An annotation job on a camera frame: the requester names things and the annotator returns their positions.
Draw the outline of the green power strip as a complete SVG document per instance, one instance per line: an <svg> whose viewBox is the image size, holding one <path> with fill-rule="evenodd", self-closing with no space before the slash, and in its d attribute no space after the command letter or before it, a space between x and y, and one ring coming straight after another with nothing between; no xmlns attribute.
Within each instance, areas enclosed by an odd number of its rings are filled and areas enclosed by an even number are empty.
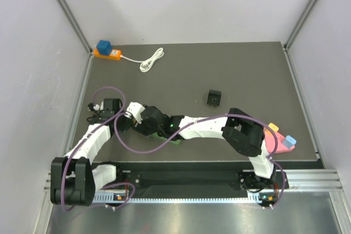
<svg viewBox="0 0 351 234"><path fill-rule="evenodd" d="M181 140L178 139L177 137L172 138L171 140L167 137L161 136L158 133L153 133L151 135L153 138L157 139L158 142L161 143L161 145L166 145L166 144L175 144L179 145L181 143Z"/></svg>

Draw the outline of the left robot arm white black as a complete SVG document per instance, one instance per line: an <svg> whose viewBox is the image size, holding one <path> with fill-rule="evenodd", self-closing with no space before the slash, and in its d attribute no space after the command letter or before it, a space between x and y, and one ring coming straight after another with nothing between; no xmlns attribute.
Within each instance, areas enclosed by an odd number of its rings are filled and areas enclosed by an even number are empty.
<svg viewBox="0 0 351 234"><path fill-rule="evenodd" d="M104 99L100 105L88 105L92 115L88 128L76 146L62 157L55 157L50 171L50 201L68 212L76 206L90 206L99 190L125 187L118 201L127 203L135 194L135 186L124 182L124 175L111 163L92 168L102 146L114 134L114 120L122 111L121 99Z"/></svg>

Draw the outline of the light blue plug adapter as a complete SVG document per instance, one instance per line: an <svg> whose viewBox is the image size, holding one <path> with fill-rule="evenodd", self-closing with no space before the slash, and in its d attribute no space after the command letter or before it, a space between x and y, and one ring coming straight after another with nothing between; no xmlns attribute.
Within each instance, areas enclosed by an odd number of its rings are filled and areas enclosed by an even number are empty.
<svg viewBox="0 0 351 234"><path fill-rule="evenodd" d="M287 136L283 139L282 144L283 144L286 148L291 149L291 148L293 148L293 147L295 146L296 142L297 142L296 139L294 139L294 138L291 137L290 135L287 135Z"/></svg>

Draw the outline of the small yellow plug adapter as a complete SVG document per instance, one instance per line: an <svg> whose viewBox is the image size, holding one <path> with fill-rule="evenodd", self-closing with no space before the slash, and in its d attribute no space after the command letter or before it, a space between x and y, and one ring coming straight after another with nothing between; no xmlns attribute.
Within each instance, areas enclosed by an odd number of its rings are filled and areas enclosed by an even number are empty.
<svg viewBox="0 0 351 234"><path fill-rule="evenodd" d="M279 131L279 127L276 126L274 123L269 123L269 128L273 130L275 133Z"/></svg>

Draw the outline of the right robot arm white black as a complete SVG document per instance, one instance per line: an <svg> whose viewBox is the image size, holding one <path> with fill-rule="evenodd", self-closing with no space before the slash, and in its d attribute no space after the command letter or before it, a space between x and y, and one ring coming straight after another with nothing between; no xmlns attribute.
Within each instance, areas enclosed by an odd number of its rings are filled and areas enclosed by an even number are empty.
<svg viewBox="0 0 351 234"><path fill-rule="evenodd" d="M128 107L133 129L144 136L156 134L170 141L212 138L226 141L237 153L248 157L254 170L249 189L267 188L276 181L276 169L269 158L264 128L239 109L223 117L168 116L154 106L135 103Z"/></svg>

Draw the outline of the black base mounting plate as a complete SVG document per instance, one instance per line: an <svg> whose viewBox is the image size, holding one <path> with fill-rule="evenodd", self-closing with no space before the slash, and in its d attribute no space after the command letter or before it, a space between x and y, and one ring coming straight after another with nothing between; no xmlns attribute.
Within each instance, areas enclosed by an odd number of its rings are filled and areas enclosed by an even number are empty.
<svg viewBox="0 0 351 234"><path fill-rule="evenodd" d="M116 181L132 183L135 198L234 198L245 197L248 189L289 188L279 168L272 179L259 179L249 162L120 162L116 167Z"/></svg>

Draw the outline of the black plug adapter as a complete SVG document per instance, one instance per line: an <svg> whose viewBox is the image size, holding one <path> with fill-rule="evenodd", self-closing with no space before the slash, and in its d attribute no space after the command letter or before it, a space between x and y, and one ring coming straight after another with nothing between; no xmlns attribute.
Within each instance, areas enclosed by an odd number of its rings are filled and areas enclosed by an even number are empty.
<svg viewBox="0 0 351 234"><path fill-rule="evenodd" d="M221 91L210 89L208 91L207 105L211 107L218 107L220 105L221 97Z"/></svg>

